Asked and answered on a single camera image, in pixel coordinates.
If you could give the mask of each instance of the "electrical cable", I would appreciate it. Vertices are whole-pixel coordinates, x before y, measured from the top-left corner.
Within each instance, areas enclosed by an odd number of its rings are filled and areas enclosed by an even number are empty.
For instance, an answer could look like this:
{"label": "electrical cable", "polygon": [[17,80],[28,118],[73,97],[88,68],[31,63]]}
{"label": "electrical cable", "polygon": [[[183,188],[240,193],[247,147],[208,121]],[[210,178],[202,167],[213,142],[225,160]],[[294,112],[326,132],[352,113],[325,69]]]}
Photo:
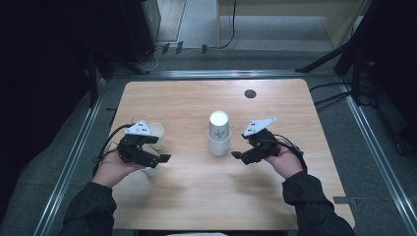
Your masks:
{"label": "electrical cable", "polygon": [[[110,143],[111,145],[112,144],[114,144],[114,145],[116,145],[116,146],[118,146],[118,144],[117,143],[115,143],[115,142],[111,142]],[[100,161],[103,157],[105,157],[107,154],[109,154],[109,153],[111,153],[111,152],[114,152],[114,151],[116,151],[117,150],[117,147],[115,147],[114,149],[112,149],[112,150],[108,150],[105,154],[103,154],[102,156],[96,156],[96,157],[93,157],[92,159],[91,159],[91,161],[93,162],[93,163],[96,163],[97,161]]]}
{"label": "electrical cable", "polygon": [[100,163],[101,163],[101,161],[103,160],[103,158],[105,157],[105,154],[104,154],[104,150],[105,150],[105,148],[107,147],[107,145],[108,145],[108,143],[111,141],[111,139],[113,139],[113,137],[117,134],[117,132],[119,132],[120,130],[122,130],[122,129],[125,129],[125,128],[130,128],[130,127],[132,127],[133,125],[132,124],[126,124],[126,125],[122,125],[122,126],[120,126],[119,128],[117,128],[116,130],[114,130],[112,133],[111,133],[111,135],[107,138],[107,140],[104,142],[104,145],[103,145],[103,147],[101,148],[101,151],[100,151],[100,153],[99,153],[99,155],[98,155],[98,157],[97,157],[97,163],[95,164],[95,167],[94,167],[94,169],[93,169],[93,171],[92,171],[92,176],[94,176],[94,174],[95,174],[95,172],[97,171],[97,169],[98,169],[98,166],[100,165]]}
{"label": "electrical cable", "polygon": [[320,111],[326,110],[327,108],[331,107],[332,105],[335,105],[336,103],[340,102],[342,99],[346,98],[347,96],[349,96],[349,95],[346,94],[346,95],[344,95],[343,97],[339,98],[336,101],[333,101],[333,102],[331,102],[329,104],[326,104],[326,105],[324,105],[322,107],[319,107],[319,108],[317,108],[317,111],[320,112]]}
{"label": "electrical cable", "polygon": [[[230,16],[227,16],[227,20],[229,21],[230,27],[233,29],[233,31],[235,31],[235,27],[234,27],[233,23],[230,21]],[[231,48],[229,47],[229,49],[233,49],[233,48],[235,48],[237,46],[237,39],[236,39],[236,37],[233,36],[232,39],[234,39],[235,44],[233,45],[233,47],[231,47]]]}
{"label": "electrical cable", "polygon": [[318,105],[318,104],[320,104],[320,103],[323,103],[323,102],[326,102],[326,101],[333,100],[333,99],[338,98],[338,97],[340,97],[340,96],[345,97],[345,96],[347,96],[347,95],[350,95],[350,93],[351,93],[351,91],[344,91],[344,92],[341,92],[341,93],[339,93],[339,94],[333,95],[333,96],[331,96],[331,97],[325,98],[325,99],[323,99],[323,100],[316,101],[314,104],[315,104],[315,105]]}
{"label": "electrical cable", "polygon": [[294,145],[294,144],[292,144],[292,142],[291,142],[291,141],[289,141],[287,138],[285,138],[285,137],[283,137],[283,136],[281,136],[281,135],[274,135],[274,136],[278,136],[278,137],[283,138],[285,141],[289,142],[289,143],[290,143],[293,147],[295,147],[295,145]]}
{"label": "electrical cable", "polygon": [[148,68],[145,68],[145,67],[143,67],[143,66],[141,66],[140,64],[138,64],[138,63],[136,63],[135,64],[135,66],[136,67],[138,67],[138,68],[140,68],[140,69],[142,69],[142,70],[144,70],[144,71],[147,71],[147,72],[151,72],[151,71],[153,71],[154,69],[156,69],[157,68],[157,66],[159,65],[159,62],[158,62],[158,59],[157,59],[157,57],[156,57],[156,52],[157,51],[160,51],[160,50],[162,50],[162,48],[158,48],[158,49],[156,49],[152,54],[153,54],[153,58],[154,58],[154,60],[155,60],[155,65],[152,67],[152,68],[150,68],[150,69],[148,69]]}
{"label": "electrical cable", "polygon": [[[155,50],[154,50],[154,52],[155,52],[155,51],[157,51],[157,49],[158,49],[158,48],[162,49],[163,47],[162,47],[162,46],[155,45]],[[144,58],[144,59],[142,59],[142,61],[138,62],[137,64],[142,64],[142,63],[144,63],[144,62],[148,61],[148,59],[150,58],[150,56],[151,56],[153,53],[147,53],[147,54],[143,54],[143,53],[142,53],[142,55],[144,55],[144,56],[145,56],[145,58]]]}
{"label": "electrical cable", "polygon": [[256,141],[258,141],[260,143],[271,143],[271,144],[284,146],[284,147],[288,148],[296,156],[301,156],[301,153],[297,150],[297,148],[294,145],[288,145],[288,144],[280,142],[280,141],[271,141],[271,140],[256,140]]}
{"label": "electrical cable", "polygon": [[322,87],[329,87],[329,86],[336,86],[336,85],[349,85],[350,86],[351,84],[350,83],[344,83],[344,82],[330,83],[330,84],[325,84],[325,85],[312,87],[312,88],[310,88],[310,91],[312,91],[314,89],[322,88]]}
{"label": "electrical cable", "polygon": [[230,38],[230,41],[226,45],[220,46],[218,49],[226,48],[233,41],[233,38],[235,36],[236,1],[237,0],[234,0],[234,4],[233,4],[233,21],[232,21],[232,30],[233,30],[233,32],[232,32],[232,37]]}

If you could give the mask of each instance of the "black cloth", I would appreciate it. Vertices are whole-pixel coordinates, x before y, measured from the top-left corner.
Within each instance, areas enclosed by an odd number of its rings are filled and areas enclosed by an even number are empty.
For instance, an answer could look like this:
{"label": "black cloth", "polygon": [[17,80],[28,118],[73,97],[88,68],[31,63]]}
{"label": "black cloth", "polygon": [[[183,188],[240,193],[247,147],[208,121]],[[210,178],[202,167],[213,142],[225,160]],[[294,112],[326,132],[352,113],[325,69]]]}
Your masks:
{"label": "black cloth", "polygon": [[113,212],[117,208],[112,192],[110,188],[88,182],[71,200],[59,235],[111,235]]}
{"label": "black cloth", "polygon": [[[282,186],[285,202],[295,206],[298,235],[355,235],[346,220],[334,212],[319,179],[302,171]],[[59,235],[111,235],[116,209],[111,193],[109,188],[87,183],[70,202]]]}

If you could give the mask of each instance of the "table surface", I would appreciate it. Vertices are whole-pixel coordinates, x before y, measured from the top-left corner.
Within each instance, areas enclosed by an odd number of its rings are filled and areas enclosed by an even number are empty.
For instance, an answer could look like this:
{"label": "table surface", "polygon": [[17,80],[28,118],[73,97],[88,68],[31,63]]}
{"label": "table surface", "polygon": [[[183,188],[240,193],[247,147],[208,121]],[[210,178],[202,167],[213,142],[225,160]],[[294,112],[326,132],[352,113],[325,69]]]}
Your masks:
{"label": "table surface", "polygon": [[[255,98],[247,98],[252,89]],[[282,198],[284,181],[265,161],[245,165],[230,153],[209,152],[209,116],[229,115],[230,151],[251,146],[241,136],[251,120],[276,117],[268,126],[305,152],[309,173],[326,196],[344,197],[318,114],[303,80],[133,82],[126,85],[112,131],[132,121],[158,122],[172,154],[159,174],[142,171],[113,188],[118,205],[114,228],[143,230],[290,230],[297,228],[293,206]],[[114,142],[120,141],[119,132]],[[335,205],[354,226],[349,205]]]}

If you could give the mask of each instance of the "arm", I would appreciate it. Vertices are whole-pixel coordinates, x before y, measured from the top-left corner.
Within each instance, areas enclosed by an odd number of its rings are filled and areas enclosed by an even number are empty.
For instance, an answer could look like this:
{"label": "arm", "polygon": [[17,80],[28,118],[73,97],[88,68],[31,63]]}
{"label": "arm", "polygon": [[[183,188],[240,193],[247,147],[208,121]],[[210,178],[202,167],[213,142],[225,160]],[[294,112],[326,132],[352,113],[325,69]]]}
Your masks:
{"label": "arm", "polygon": [[91,182],[71,200],[59,235],[111,235],[117,207],[111,188],[142,168],[138,164],[125,164],[118,151],[108,154]]}
{"label": "arm", "polygon": [[286,147],[266,161],[286,179],[282,183],[283,197],[287,204],[295,206],[298,235],[355,235],[346,220],[334,212],[320,180],[304,172],[300,161]]}

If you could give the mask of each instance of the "wire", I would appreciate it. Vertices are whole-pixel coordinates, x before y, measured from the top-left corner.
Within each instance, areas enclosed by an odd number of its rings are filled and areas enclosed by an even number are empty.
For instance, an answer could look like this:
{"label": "wire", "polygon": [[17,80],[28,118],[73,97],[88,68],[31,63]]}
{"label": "wire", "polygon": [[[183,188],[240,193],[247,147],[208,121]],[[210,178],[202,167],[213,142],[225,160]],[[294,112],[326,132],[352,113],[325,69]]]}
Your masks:
{"label": "wire", "polygon": [[[117,143],[115,143],[115,142],[111,142],[110,143],[111,145],[116,145],[116,146],[118,146],[118,144]],[[117,147],[115,147],[114,149],[112,149],[112,150],[109,150],[108,152],[106,152],[103,156],[96,156],[96,157],[93,157],[92,159],[91,159],[91,161],[92,162],[96,162],[96,161],[100,161],[103,157],[105,157],[107,154],[109,154],[109,153],[111,153],[111,152],[113,152],[113,151],[116,151],[117,150]]]}
{"label": "wire", "polygon": [[148,69],[148,68],[145,68],[145,67],[143,67],[143,66],[141,66],[140,64],[138,64],[138,63],[136,63],[135,64],[135,66],[136,67],[138,67],[138,68],[140,68],[140,69],[142,69],[142,70],[144,70],[144,71],[148,71],[148,72],[150,72],[150,71],[153,71],[154,69],[156,69],[157,68],[157,66],[158,66],[158,64],[159,64],[159,62],[158,62],[158,59],[157,59],[157,57],[156,57],[156,52],[157,51],[160,51],[160,50],[162,50],[162,48],[158,48],[158,49],[156,49],[154,52],[153,52],[153,58],[154,58],[154,60],[155,60],[155,65],[152,67],[152,68],[150,68],[150,69]]}
{"label": "wire", "polygon": [[346,95],[350,95],[350,91],[341,92],[341,93],[339,93],[339,94],[333,95],[333,96],[328,97],[328,98],[326,98],[326,99],[323,99],[323,100],[320,100],[320,101],[316,101],[314,104],[315,104],[315,105],[318,105],[318,104],[320,104],[320,103],[323,103],[323,102],[326,102],[326,101],[330,101],[330,100],[332,100],[332,99],[338,98],[338,97],[340,97],[340,96],[346,96]]}
{"label": "wire", "polygon": [[281,135],[274,135],[274,136],[278,136],[278,137],[282,137],[283,139],[285,139],[287,142],[289,142],[293,147],[295,147],[294,144],[291,143],[291,141],[289,141],[287,138],[281,136]]}
{"label": "wire", "polygon": [[322,87],[329,87],[329,86],[335,86],[335,85],[351,85],[350,83],[343,83],[343,82],[338,82],[338,83],[330,83],[330,84],[325,84],[325,85],[320,85],[320,86],[316,86],[316,87],[312,87],[310,88],[310,91],[314,90],[314,89],[318,89],[318,88],[322,88]]}
{"label": "wire", "polygon": [[124,129],[124,128],[130,128],[130,127],[132,127],[132,126],[133,126],[132,124],[122,125],[122,126],[120,126],[119,128],[117,128],[116,130],[114,130],[114,131],[111,133],[111,135],[107,138],[107,140],[104,142],[103,147],[101,148],[100,154],[99,154],[99,155],[98,155],[98,157],[97,157],[97,163],[95,164],[95,167],[94,167],[94,169],[93,169],[93,171],[92,171],[92,175],[94,175],[94,174],[95,174],[95,172],[96,172],[96,171],[97,171],[97,169],[98,169],[98,166],[100,165],[100,162],[101,162],[101,161],[102,161],[102,159],[105,157],[105,154],[103,154],[103,153],[104,153],[104,150],[105,150],[105,148],[107,147],[108,143],[111,141],[111,139],[113,139],[114,135],[116,135],[116,134],[117,134],[117,132],[119,132],[121,129]]}
{"label": "wire", "polygon": [[[232,22],[230,21],[230,16],[227,16],[227,20],[229,20],[229,25],[233,28],[233,31],[235,31],[234,24],[232,24]],[[236,39],[235,36],[233,36],[232,39],[234,39],[234,41],[235,41],[235,44],[232,47],[232,49],[233,49],[233,48],[235,48],[237,46],[237,39]]]}
{"label": "wire", "polygon": [[233,30],[233,32],[232,32],[232,37],[230,38],[230,41],[226,45],[220,46],[218,49],[226,48],[230,44],[230,42],[233,41],[233,38],[235,36],[235,24],[234,24],[235,23],[235,17],[236,17],[236,0],[234,0],[234,4],[233,4],[233,21],[232,21],[232,30]]}
{"label": "wire", "polygon": [[293,154],[295,154],[300,160],[303,158],[302,151],[300,152],[299,150],[297,150],[297,147],[295,145],[293,145],[289,140],[288,140],[288,142],[290,142],[291,145],[288,145],[288,144],[280,142],[280,141],[272,141],[272,140],[256,140],[256,141],[260,142],[260,143],[271,143],[271,144],[275,144],[275,145],[284,146],[284,147],[288,148]]}
{"label": "wire", "polygon": [[336,103],[340,102],[342,99],[346,98],[347,96],[349,96],[349,95],[348,94],[345,94],[343,97],[339,98],[338,100],[336,100],[334,102],[331,102],[331,103],[329,103],[327,105],[324,105],[324,106],[322,106],[320,108],[317,108],[317,111],[320,112],[320,111],[326,110],[327,108],[331,107],[332,105],[335,105]]}

